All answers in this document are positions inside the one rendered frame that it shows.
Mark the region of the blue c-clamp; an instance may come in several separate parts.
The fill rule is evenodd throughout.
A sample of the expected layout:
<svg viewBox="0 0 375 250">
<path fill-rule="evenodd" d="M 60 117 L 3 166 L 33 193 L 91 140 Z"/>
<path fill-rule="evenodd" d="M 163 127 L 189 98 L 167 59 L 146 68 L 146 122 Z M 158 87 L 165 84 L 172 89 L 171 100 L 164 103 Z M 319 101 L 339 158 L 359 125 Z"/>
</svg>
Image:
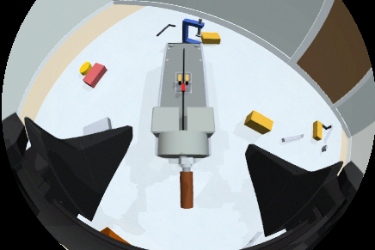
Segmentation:
<svg viewBox="0 0 375 250">
<path fill-rule="evenodd" d="M 181 42 L 182 43 L 202 43 L 202 42 L 199 42 L 198 40 L 188 39 L 188 26 L 197 27 L 198 33 L 196 33 L 195 36 L 199 37 L 199 39 L 202 36 L 201 29 L 202 27 L 205 26 L 205 23 L 202 22 L 202 18 L 199 18 L 198 20 L 199 21 L 195 21 L 195 20 L 190 20 L 188 18 L 183 20 L 183 22 L 181 23 Z"/>
</svg>

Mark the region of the yellow short cylinder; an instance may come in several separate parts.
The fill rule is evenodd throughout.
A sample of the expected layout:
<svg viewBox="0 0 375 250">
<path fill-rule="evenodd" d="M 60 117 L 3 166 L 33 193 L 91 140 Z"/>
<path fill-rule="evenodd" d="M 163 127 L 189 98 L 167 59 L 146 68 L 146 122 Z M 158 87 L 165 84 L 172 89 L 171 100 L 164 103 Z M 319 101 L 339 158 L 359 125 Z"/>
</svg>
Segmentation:
<svg viewBox="0 0 375 250">
<path fill-rule="evenodd" d="M 83 65 L 81 65 L 81 68 L 80 68 L 80 74 L 81 75 L 86 75 L 88 71 L 90 71 L 90 68 L 91 68 L 91 64 L 90 64 L 90 61 L 88 62 L 84 62 Z"/>
</svg>

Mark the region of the red rectangular block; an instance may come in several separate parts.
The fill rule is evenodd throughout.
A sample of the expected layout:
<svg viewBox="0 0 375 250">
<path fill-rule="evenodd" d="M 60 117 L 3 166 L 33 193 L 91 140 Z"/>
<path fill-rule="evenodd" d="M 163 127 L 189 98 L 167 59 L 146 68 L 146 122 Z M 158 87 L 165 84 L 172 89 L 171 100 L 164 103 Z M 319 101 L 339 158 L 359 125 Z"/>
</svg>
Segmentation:
<svg viewBox="0 0 375 250">
<path fill-rule="evenodd" d="M 101 76 L 103 76 L 107 71 L 108 69 L 104 64 L 98 64 L 96 62 L 96 64 L 93 65 L 93 68 L 90 68 L 90 71 L 88 71 L 86 76 L 84 76 L 83 81 L 91 86 L 91 88 L 94 88 L 98 81 L 100 81 Z"/>
</svg>

